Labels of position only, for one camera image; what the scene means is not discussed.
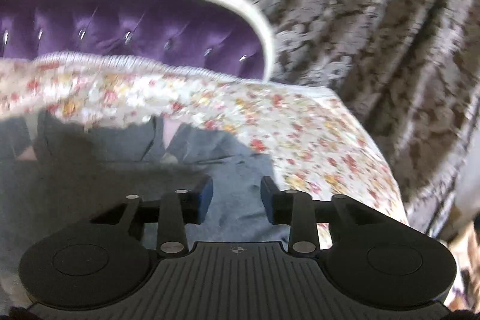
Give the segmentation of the grey argyle knit sweater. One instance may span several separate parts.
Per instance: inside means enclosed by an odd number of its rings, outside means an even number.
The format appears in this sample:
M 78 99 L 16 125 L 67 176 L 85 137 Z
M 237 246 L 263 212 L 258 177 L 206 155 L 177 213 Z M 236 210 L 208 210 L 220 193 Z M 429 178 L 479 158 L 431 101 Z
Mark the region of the grey argyle knit sweater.
M 155 200 L 210 176 L 206 220 L 189 225 L 197 241 L 288 241 L 268 222 L 260 181 L 269 156 L 222 131 L 155 117 L 124 129 L 84 129 L 42 112 L 1 123 L 1 311 L 25 306 L 17 267 L 35 242 L 137 194 Z

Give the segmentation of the purple tufted headboard white frame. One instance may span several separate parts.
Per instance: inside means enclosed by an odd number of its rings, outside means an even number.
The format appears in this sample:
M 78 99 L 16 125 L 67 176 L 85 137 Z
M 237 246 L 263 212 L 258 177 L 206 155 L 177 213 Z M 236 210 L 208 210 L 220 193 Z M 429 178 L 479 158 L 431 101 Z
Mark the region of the purple tufted headboard white frame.
M 272 29 L 250 0 L 1 0 L 1 56 L 132 55 L 267 80 Z

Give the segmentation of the grey damask curtain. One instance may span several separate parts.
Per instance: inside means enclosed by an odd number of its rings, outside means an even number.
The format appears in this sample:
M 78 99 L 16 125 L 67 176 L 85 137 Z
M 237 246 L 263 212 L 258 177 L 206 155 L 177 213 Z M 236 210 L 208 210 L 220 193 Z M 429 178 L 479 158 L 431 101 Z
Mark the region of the grey damask curtain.
M 391 166 L 408 221 L 439 235 L 479 129 L 479 0 L 252 0 L 273 75 L 332 88 Z

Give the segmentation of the floral bedspread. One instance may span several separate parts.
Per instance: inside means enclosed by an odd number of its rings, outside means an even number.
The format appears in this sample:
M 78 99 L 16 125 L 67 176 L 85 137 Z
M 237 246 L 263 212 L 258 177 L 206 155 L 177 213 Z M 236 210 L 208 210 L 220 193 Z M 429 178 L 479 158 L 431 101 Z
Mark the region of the floral bedspread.
M 47 112 L 84 129 L 124 129 L 160 117 L 232 134 L 267 155 L 281 190 L 318 201 L 347 195 L 400 222 L 391 169 L 327 88 L 264 83 L 133 56 L 58 53 L 1 61 L 1 117 Z

